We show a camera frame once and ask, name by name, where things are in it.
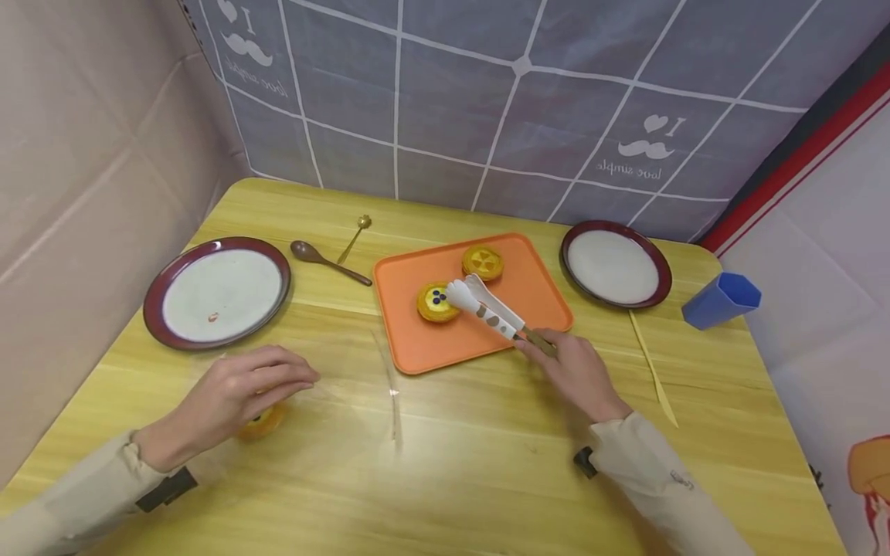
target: sleeve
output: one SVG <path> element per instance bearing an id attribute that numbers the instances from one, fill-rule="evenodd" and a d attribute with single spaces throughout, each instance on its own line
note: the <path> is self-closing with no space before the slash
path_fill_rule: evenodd
<path id="1" fill-rule="evenodd" d="M 754 554 L 660 432 L 642 415 L 591 425 L 590 463 L 614 480 L 631 504 L 679 554 Z"/>
<path id="2" fill-rule="evenodd" d="M 98 543 L 166 477 L 139 459 L 130 431 L 111 440 L 42 495 L 0 522 L 0 554 L 63 556 Z"/>

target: white tongs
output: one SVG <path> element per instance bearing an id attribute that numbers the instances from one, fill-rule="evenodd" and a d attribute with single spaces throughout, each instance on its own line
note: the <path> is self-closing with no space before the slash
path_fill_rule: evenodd
<path id="1" fill-rule="evenodd" d="M 455 307 L 473 313 L 507 340 L 528 340 L 548 357 L 556 357 L 556 348 L 525 326 L 525 321 L 492 294 L 475 274 L 454 280 L 445 288 L 448 301 Z"/>

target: wooden tong handle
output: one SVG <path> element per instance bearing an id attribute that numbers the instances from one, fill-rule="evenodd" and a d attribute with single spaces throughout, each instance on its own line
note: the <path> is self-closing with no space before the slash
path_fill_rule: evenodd
<path id="1" fill-rule="evenodd" d="M 544 352 L 544 355 L 556 358 L 556 347 L 545 340 L 541 334 L 529 329 L 527 326 L 522 327 L 522 333 L 529 339 L 529 342 L 538 346 L 538 349 Z"/>

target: beige wall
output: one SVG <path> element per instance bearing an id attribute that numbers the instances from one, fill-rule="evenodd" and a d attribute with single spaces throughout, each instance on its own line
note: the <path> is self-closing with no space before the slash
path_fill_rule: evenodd
<path id="1" fill-rule="evenodd" d="M 2 3 L 0 51 L 5 484 L 243 156 L 175 0 Z"/>

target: mustache print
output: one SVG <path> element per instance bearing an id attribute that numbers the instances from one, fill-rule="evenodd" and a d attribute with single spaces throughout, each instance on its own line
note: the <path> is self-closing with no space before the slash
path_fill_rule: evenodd
<path id="1" fill-rule="evenodd" d="M 625 145 L 623 143 L 618 144 L 618 152 L 624 155 L 625 157 L 635 157 L 636 155 L 645 155 L 653 160 L 661 160 L 662 158 L 667 158 L 674 153 L 673 150 L 666 150 L 664 143 L 649 143 L 641 139 L 640 141 L 634 141 L 629 145 Z"/>
<path id="2" fill-rule="evenodd" d="M 237 33 L 232 33 L 229 36 L 222 35 L 222 38 L 225 39 L 225 43 L 235 51 L 236 54 L 241 54 L 242 56 L 245 54 L 249 54 L 251 58 L 254 59 L 256 63 L 261 66 L 265 66 L 268 68 L 272 65 L 272 57 L 266 56 L 257 43 L 252 40 L 246 40 L 238 35 Z"/>

